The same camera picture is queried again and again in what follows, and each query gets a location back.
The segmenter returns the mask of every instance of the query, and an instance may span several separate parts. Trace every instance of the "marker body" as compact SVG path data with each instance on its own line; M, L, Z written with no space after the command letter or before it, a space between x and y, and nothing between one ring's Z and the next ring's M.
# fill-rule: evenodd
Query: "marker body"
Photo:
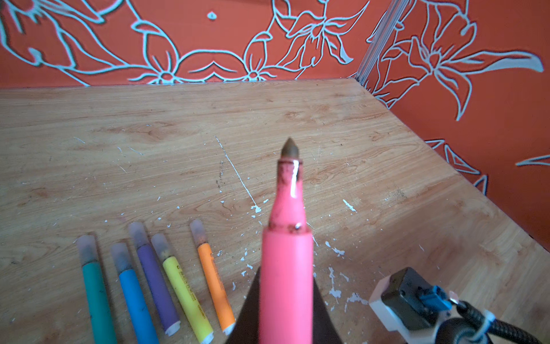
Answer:
M178 260L176 257L170 256L162 263L162 266L199 343L210 343L214 339L214 330L185 279Z
M296 149L295 158L282 155L278 162L277 195L262 235L261 344L312 342L313 236L307 226L297 155Z
M137 256L157 307L158 316L161 318L164 332L171 336L179 330L180 320L168 287L164 282L161 268L158 266L156 253L149 244L145 244L137 249Z
M100 264L93 261L84 265L82 274L86 286L93 340L96 344L116 344L117 336L114 332L113 318L109 309L109 300L107 299Z
M147 309L134 269L123 271L118 278L120 279L138 344L158 344L157 331Z
M202 269L205 272L208 289L214 302L214 308L218 315L219 324L226 335L231 334L235 325L235 315L229 304L227 293L223 287L222 280L219 278L218 269L214 264L214 256L210 244L204 243L197 250L201 259Z

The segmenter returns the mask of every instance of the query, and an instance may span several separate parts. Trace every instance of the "yellow marker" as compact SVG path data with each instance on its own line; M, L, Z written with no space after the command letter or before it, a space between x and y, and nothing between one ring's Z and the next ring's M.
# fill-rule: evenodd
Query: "yellow marker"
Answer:
M189 283L187 283L178 260L172 255L166 237L160 233L156 234L151 238L151 243L162 261L162 266L170 280L170 284L178 296L179 303L199 343L209 344L214 339L214 330L208 318L206 318L199 300L197 300Z
M216 269L216 265L214 264L214 256L212 255L210 244L208 244L208 237L201 220L194 220L189 227L199 251L202 268L205 272L206 282L208 283L208 289L210 289L210 295L214 302L219 324L222 327L223 333L228 336L235 327L235 315L233 315L226 290L223 287L222 280L219 278L218 269Z

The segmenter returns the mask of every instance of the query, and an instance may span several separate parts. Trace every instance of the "wood grain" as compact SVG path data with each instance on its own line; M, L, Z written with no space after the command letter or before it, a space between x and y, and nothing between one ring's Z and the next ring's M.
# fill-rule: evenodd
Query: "wood grain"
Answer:
M290 135L305 164L317 282L343 341L402 343L347 298L368 299L405 266L550 336L548 252L354 80L2 90L0 99L2 343L92 343L74 244L87 233L98 240L120 342L135 342L108 254L131 244L132 221L167 235L222 343L188 223L200 217L221 252L238 314ZM195 343L183 313L176 335L162 333L135 267L161 343ZM329 294L329 267L341 298Z

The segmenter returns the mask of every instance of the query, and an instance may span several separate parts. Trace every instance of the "blue connector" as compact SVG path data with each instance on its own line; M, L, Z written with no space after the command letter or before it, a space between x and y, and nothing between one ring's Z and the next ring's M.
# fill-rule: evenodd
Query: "blue connector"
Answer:
M445 290L439 286L420 291L419 299L426 308L433 312L442 312L452 308Z

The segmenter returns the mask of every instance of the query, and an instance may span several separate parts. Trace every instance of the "pink marker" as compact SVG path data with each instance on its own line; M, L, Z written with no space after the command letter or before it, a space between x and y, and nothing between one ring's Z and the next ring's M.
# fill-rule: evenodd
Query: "pink marker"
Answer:
M307 226L302 162L291 138L277 169L277 196L263 230L260 343L311 344L313 236Z

